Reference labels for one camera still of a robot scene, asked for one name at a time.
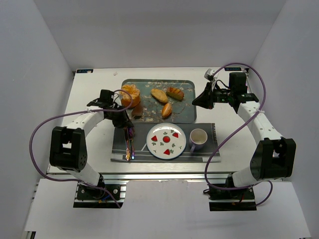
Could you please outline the steel cake server wooden handle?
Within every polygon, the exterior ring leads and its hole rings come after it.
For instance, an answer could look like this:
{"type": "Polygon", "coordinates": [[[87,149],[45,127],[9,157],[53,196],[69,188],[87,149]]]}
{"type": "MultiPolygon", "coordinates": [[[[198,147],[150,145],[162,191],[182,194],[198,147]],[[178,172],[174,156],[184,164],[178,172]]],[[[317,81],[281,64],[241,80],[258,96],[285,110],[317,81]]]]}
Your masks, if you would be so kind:
{"type": "Polygon", "coordinates": [[[132,110],[132,117],[141,117],[143,115],[143,103],[140,101],[132,110]]]}

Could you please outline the round orange sponge cake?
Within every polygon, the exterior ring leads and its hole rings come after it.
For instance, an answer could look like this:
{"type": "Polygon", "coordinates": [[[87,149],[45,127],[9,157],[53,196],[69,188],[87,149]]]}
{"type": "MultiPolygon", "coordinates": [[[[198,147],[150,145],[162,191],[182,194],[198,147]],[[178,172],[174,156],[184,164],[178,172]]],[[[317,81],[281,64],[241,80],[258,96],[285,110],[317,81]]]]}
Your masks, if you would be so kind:
{"type": "Polygon", "coordinates": [[[122,96],[121,103],[124,107],[128,107],[131,103],[131,98],[133,99],[133,102],[131,104],[131,108],[134,108],[136,105],[138,105],[141,101],[140,98],[140,90],[136,87],[134,84],[130,85],[123,85],[122,90],[127,92],[120,91],[120,94],[122,96]]]}

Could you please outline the blossom pattern grey tray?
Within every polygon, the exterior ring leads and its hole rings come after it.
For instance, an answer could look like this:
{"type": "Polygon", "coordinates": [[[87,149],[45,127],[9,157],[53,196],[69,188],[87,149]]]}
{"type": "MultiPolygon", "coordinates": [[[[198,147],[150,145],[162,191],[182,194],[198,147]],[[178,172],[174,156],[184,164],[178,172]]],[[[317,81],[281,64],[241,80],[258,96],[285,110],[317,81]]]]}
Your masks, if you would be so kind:
{"type": "Polygon", "coordinates": [[[140,117],[132,115],[132,109],[127,110],[131,121],[136,122],[172,122],[172,123],[194,123],[196,121],[196,106],[192,105],[195,99],[195,85],[189,80],[160,80],[160,79],[126,79],[122,85],[135,85],[140,90],[143,112],[140,117]],[[161,111],[163,104],[151,95],[151,89],[165,91],[168,87],[180,89],[184,93],[183,100],[179,101],[168,97],[172,105],[172,113],[163,118],[161,111]]]}

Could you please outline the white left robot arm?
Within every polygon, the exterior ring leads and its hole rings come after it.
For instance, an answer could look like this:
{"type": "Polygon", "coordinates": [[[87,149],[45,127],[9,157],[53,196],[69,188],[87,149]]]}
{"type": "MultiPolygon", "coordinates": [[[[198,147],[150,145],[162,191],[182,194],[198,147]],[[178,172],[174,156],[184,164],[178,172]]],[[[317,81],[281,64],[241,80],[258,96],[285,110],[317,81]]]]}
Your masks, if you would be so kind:
{"type": "Polygon", "coordinates": [[[102,175],[87,162],[86,136],[104,120],[110,120],[115,128],[128,131],[134,127],[125,106],[116,102],[116,95],[124,90],[101,90],[99,98],[87,104],[85,111],[66,126],[52,130],[49,163],[73,175],[80,183],[103,187],[102,175]]]}

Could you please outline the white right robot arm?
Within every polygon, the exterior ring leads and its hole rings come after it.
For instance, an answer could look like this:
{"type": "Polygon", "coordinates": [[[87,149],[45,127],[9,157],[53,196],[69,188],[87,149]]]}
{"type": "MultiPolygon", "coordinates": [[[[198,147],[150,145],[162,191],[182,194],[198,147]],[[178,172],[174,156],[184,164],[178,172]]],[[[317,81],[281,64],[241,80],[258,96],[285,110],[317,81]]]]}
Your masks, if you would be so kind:
{"type": "Polygon", "coordinates": [[[224,88],[217,85],[214,74],[211,69],[205,73],[209,82],[192,104],[205,109],[212,109],[215,103],[229,104],[245,122],[257,146],[249,166],[229,176],[227,188],[244,189],[267,179],[290,177],[296,143],[283,137],[270,123],[256,95],[248,91],[246,74],[230,73],[229,85],[224,88]]]}

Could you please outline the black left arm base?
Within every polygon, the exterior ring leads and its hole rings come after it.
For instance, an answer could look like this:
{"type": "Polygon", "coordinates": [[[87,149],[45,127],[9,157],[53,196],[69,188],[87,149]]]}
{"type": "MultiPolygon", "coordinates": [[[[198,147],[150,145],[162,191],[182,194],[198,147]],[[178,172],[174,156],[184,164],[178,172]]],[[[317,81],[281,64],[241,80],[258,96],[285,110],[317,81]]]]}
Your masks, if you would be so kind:
{"type": "Polygon", "coordinates": [[[124,203],[125,185],[119,180],[104,180],[104,188],[98,190],[78,183],[73,207],[82,209],[119,209],[124,203]]]}

